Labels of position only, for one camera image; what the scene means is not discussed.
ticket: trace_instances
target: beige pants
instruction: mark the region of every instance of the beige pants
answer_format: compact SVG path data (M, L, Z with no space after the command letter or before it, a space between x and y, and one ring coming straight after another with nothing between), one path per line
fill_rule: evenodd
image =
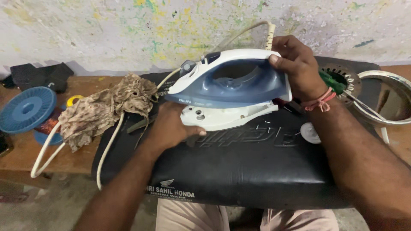
M264 210L261 231L338 231L331 210ZM156 231L229 231L224 206L158 199Z

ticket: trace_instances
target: philips iron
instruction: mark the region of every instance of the philips iron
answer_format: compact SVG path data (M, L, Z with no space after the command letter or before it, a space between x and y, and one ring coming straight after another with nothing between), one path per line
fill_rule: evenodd
M207 131L242 126L277 111L271 100L288 102L292 96L287 74L268 62L272 54L280 56L269 50L235 49L209 53L199 62L187 60L166 100L187 104L181 114L183 124Z

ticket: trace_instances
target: pink thread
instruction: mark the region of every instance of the pink thread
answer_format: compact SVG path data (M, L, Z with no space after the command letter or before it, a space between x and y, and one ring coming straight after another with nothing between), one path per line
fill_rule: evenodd
M306 111L312 111L316 107L320 107L321 111L329 111L330 106L326 103L328 100L334 98L337 94L335 92L332 92L329 96L327 96L330 92L332 91L332 88L329 87L327 92L325 92L322 96L320 96L316 100L311 100L307 102L301 103L301 106L305 107Z

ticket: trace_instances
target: paint-splattered wall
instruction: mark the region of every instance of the paint-splattered wall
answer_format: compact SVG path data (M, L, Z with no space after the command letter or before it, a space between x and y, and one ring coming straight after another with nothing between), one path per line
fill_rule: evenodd
M67 62L78 75L161 72L260 20L316 55L411 62L411 0L0 0L0 73ZM265 28L231 48L261 48Z

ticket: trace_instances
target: yellow tape roll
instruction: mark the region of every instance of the yellow tape roll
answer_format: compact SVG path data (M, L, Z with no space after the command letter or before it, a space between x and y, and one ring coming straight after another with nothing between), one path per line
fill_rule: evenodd
M82 95L75 95L75 96L70 97L70 99L67 100L67 103L66 103L67 107L73 106L73 101L75 99L82 99L82 98L84 98L84 96L82 96Z

